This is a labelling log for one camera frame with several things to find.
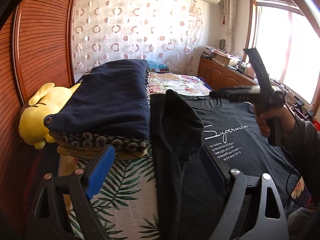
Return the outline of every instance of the patterned curtain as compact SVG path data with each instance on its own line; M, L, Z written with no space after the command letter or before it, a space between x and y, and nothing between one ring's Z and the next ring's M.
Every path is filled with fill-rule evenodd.
M75 0L73 68L133 58L186 74L201 31L194 0Z
M225 50L231 53L234 49L232 33L236 21L236 0L224 0L224 15L227 36Z

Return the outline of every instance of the stack of folded blankets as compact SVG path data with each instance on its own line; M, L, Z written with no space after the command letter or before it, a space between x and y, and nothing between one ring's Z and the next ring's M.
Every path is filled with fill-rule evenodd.
M112 61L84 75L60 112L44 119L58 152L90 159L111 144L117 159L145 155L151 148L148 81L146 60Z

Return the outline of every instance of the window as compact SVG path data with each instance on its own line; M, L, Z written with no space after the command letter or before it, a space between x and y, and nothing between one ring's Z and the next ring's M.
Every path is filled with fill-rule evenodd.
M320 38L290 0L252 0L252 15L247 46L257 48L271 78L311 105L319 80Z

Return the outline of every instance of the black t-shirt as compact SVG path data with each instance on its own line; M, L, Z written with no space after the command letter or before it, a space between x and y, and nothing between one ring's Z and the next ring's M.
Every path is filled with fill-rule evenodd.
M217 103L208 97L151 95L150 134L157 181L161 239L207 240L223 199L199 159L205 142L231 168L260 177L269 173L283 204L291 170L285 154L262 137L248 103ZM293 174L291 192L298 181Z

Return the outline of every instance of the window frame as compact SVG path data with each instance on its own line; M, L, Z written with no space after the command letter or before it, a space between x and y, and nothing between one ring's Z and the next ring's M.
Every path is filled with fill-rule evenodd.
M285 8L285 6L282 6L282 5L280 5L280 6L279 5L272 6L272 4L269 4L268 6L269 7L274 7L274 8L281 7L281 9L286 9L288 11L289 19L291 19L291 24L292 24L292 12L297 13L297 6L291 0L279 0L279 1L285 1L287 4L289 4L289 6L287 8ZM258 32L258 27L259 27L259 22L258 22L259 18L257 17L257 14L259 13L259 7L260 6L266 6L266 5L264 5L262 2L258 2L258 4L257 4L256 0L250 0L248 32L247 32L247 39L246 39L246 43L245 43L245 47L246 48L253 48L256 45L257 32ZM281 75L281 78L280 78L280 83L281 84L283 84L285 72L286 72L286 69L287 69L288 61L289 61L288 54L290 53L291 41L292 41L292 35L290 35L290 38L289 38L287 57L286 57L287 58L286 66L284 67L282 75ZM246 53L243 54L242 61L243 62L248 62L249 61ZM301 98L295 91L292 90L292 92L295 95L297 95L299 98ZM301 100L316 115L316 112L318 111L318 108L320 106L320 74L319 74L317 87L316 87L315 93L313 95L313 99L311 101L311 104L306 102L303 98L301 98Z

